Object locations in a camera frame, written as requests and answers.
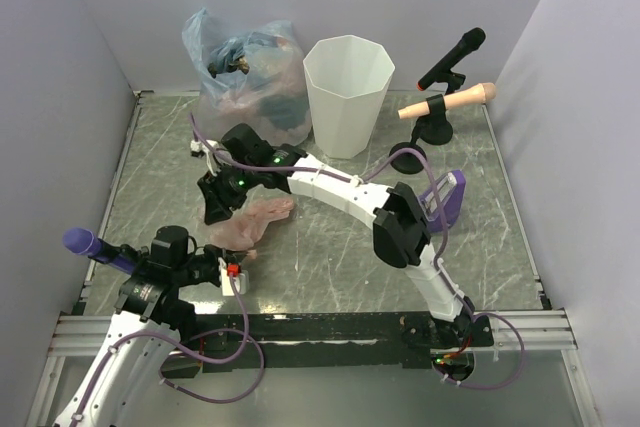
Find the pink plastic trash bag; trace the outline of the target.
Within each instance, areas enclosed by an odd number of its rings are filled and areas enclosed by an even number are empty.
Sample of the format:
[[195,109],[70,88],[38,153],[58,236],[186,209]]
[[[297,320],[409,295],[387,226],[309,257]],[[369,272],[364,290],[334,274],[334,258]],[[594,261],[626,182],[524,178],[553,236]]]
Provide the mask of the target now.
[[206,229],[205,244],[235,253],[239,257],[255,259],[256,244],[262,239],[270,224],[287,219],[295,207],[290,197],[258,199],[228,220],[215,223]]

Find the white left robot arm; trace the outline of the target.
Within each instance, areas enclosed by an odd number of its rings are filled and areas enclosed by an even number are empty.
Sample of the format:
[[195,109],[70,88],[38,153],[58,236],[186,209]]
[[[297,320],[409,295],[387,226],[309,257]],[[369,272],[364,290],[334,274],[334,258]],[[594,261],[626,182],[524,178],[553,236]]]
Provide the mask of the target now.
[[160,228],[150,246],[116,247],[84,228],[63,235],[64,246],[126,274],[108,331],[89,371],[57,426],[121,426],[137,395],[173,349],[196,340],[195,307],[179,297],[183,287],[220,286],[225,250],[197,247],[186,228]]

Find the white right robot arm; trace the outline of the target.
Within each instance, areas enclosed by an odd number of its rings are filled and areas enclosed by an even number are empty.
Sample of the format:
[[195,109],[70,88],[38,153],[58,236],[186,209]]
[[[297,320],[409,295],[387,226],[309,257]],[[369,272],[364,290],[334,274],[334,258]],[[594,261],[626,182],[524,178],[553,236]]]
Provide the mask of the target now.
[[209,171],[198,182],[206,224],[230,219],[257,186],[334,207],[368,227],[376,256],[412,280],[437,319],[441,341],[454,346],[470,335],[473,309],[442,265],[427,215],[409,185],[386,186],[348,175],[296,146],[269,144],[247,124],[236,125],[219,142],[200,132],[194,137],[208,156]]

